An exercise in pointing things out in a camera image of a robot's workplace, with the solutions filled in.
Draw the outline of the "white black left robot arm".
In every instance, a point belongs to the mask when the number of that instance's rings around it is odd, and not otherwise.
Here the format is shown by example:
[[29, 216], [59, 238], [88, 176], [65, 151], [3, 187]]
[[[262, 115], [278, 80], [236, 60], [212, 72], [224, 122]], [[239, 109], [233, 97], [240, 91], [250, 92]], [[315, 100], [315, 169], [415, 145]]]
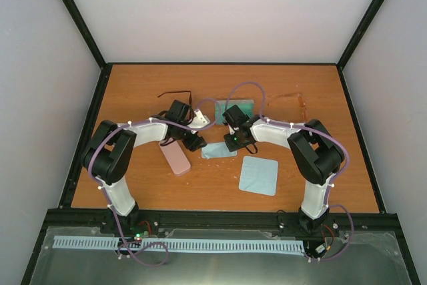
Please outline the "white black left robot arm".
[[138, 215], [132, 212], [137, 202], [125, 179], [133, 149], [155, 141], [181, 141], [187, 150], [194, 152], [207, 145], [198, 131], [209, 124], [210, 120], [199, 109], [174, 100], [168, 110], [147, 120], [121, 124], [104, 120], [98, 125], [83, 151], [81, 165], [115, 210], [115, 225], [122, 232], [132, 233], [139, 225]]

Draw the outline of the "transparent orange sunglasses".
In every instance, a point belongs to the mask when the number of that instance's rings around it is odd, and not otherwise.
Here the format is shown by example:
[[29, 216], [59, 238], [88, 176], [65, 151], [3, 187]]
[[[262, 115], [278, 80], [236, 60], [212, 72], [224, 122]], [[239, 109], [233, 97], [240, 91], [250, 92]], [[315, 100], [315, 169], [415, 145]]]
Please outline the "transparent orange sunglasses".
[[280, 121], [307, 122], [306, 102], [301, 92], [283, 93], [268, 100], [266, 115]]

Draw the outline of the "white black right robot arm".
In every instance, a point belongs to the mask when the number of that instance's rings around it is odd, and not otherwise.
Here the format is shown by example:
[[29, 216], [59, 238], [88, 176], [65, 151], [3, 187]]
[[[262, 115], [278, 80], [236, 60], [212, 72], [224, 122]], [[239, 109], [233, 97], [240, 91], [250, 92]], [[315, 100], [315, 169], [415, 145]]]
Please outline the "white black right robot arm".
[[325, 222], [329, 193], [346, 159], [344, 148], [334, 140], [322, 122], [286, 123], [262, 115], [249, 117], [237, 105], [223, 113], [230, 132], [224, 136], [229, 151], [246, 149], [256, 154], [258, 142], [288, 148], [305, 179], [304, 198], [298, 209], [301, 230], [313, 234]]

